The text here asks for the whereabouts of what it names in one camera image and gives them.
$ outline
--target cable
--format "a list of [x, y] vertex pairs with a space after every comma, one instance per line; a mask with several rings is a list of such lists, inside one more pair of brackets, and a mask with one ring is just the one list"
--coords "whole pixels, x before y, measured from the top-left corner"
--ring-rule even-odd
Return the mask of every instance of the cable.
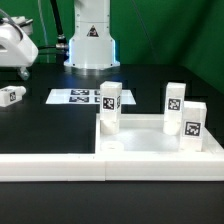
[[19, 36], [20, 36], [20, 41], [23, 39], [23, 33], [22, 31], [20, 30], [20, 28], [15, 24], [15, 23], [11, 23], [11, 22], [8, 22], [8, 21], [4, 21], [5, 23], [11, 25], [15, 30], [18, 31], [19, 33]]
[[15, 22], [12, 20], [12, 18], [11, 18], [5, 11], [3, 11], [2, 9], [0, 9], [0, 13], [1, 13], [3, 16], [5, 16], [5, 17], [9, 20], [9, 22], [15, 24]]
[[45, 45], [48, 46], [47, 31], [46, 31], [46, 27], [45, 27], [45, 24], [44, 24], [44, 18], [43, 18], [43, 13], [42, 13], [42, 8], [41, 8], [41, 0], [38, 0], [38, 9], [39, 9], [41, 25], [42, 25], [43, 32], [44, 32]]
[[56, 46], [55, 45], [40, 46], [38, 47], [38, 50], [45, 50], [50, 48], [56, 48]]
[[19, 33], [19, 36], [20, 36], [20, 41], [21, 41], [23, 39], [23, 32], [20, 30], [20, 28], [17, 26], [17, 24], [12, 20], [12, 18], [5, 11], [0, 9], [0, 13], [8, 19], [8, 21], [2, 19], [1, 22], [9, 24], [15, 30], [17, 30], [18, 33]]
[[65, 43], [66, 44], [67, 41], [66, 41], [63, 29], [62, 29], [57, 1], [56, 0], [51, 0], [51, 6], [52, 6], [52, 10], [53, 10], [53, 14], [54, 14], [54, 20], [55, 20], [55, 24], [56, 24], [57, 33], [58, 33], [58, 43]]
[[147, 31], [147, 28], [146, 28], [145, 23], [144, 23], [144, 21], [142, 19], [142, 16], [141, 16], [141, 13], [140, 13], [140, 11], [138, 9], [138, 6], [137, 6], [135, 0], [131, 0], [131, 2], [132, 2], [132, 5], [133, 5], [133, 7], [135, 9], [135, 12], [136, 12], [136, 14], [138, 16], [138, 19], [139, 19], [139, 21], [141, 23], [142, 29], [143, 29], [143, 31], [144, 31], [147, 39], [148, 39], [149, 45], [150, 45], [151, 50], [152, 50], [152, 54], [153, 54], [154, 61], [155, 61], [156, 64], [158, 64], [158, 57], [157, 57], [157, 54], [155, 52], [155, 48], [154, 48], [153, 41], [152, 41], [152, 39], [150, 37], [150, 34]]

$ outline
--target white base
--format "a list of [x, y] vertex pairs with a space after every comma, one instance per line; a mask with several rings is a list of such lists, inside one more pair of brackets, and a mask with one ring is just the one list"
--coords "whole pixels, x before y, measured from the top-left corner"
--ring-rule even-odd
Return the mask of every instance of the white base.
[[204, 129], [202, 152], [178, 151], [163, 115], [122, 114], [117, 135], [100, 133], [95, 154], [3, 154], [0, 181], [223, 181], [224, 150]]

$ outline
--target black tabletop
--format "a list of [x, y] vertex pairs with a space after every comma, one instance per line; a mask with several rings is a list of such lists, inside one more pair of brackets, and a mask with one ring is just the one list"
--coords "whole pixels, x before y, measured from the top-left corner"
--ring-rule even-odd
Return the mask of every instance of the black tabletop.
[[15, 72], [0, 73], [0, 87], [24, 86], [23, 100], [0, 108], [0, 153], [94, 153], [99, 105], [46, 104], [52, 89], [99, 89], [104, 81], [122, 82], [136, 105], [122, 113], [162, 114], [168, 82], [186, 83], [185, 100], [206, 102], [206, 127], [224, 146], [224, 95], [184, 67], [122, 65], [106, 70], [37, 64], [28, 81]]
[[[160, 114], [169, 81], [187, 84], [186, 100], [206, 102], [206, 127], [224, 146], [224, 96], [176, 66], [122, 65], [104, 71], [35, 65], [24, 82], [0, 72], [0, 87], [22, 85], [23, 100], [0, 108], [0, 153], [94, 153], [97, 105], [47, 105], [51, 89], [98, 89], [107, 80], [130, 89], [137, 105], [123, 113]], [[0, 183], [0, 223], [223, 224], [223, 182]]]

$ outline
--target white box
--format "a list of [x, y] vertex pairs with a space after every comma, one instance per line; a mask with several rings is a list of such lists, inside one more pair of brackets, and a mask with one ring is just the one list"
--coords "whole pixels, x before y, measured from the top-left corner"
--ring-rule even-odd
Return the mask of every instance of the white box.
[[166, 88], [163, 131], [168, 135], [180, 132], [186, 84], [169, 82]]
[[122, 83], [104, 82], [100, 86], [101, 131], [105, 134], [119, 132]]
[[203, 129], [207, 108], [205, 103], [184, 102], [183, 121], [180, 133], [180, 150], [202, 150]]
[[22, 100], [22, 96], [26, 93], [23, 86], [7, 86], [0, 89], [0, 106], [6, 107]]

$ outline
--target green wall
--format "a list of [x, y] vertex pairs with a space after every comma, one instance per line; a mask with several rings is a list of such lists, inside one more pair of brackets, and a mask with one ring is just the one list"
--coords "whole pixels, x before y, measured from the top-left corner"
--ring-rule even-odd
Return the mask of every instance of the green wall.
[[[48, 42], [54, 44], [50, 0], [41, 2]], [[74, 33], [74, 1], [57, 2], [69, 39]], [[120, 62], [184, 65], [224, 93], [224, 1], [135, 0], [138, 11], [133, 2], [111, 0], [111, 35], [120, 42]], [[0, 8], [11, 16], [33, 18], [31, 38], [37, 46], [45, 44], [38, 0], [0, 0]], [[39, 56], [37, 62], [46, 60]]]

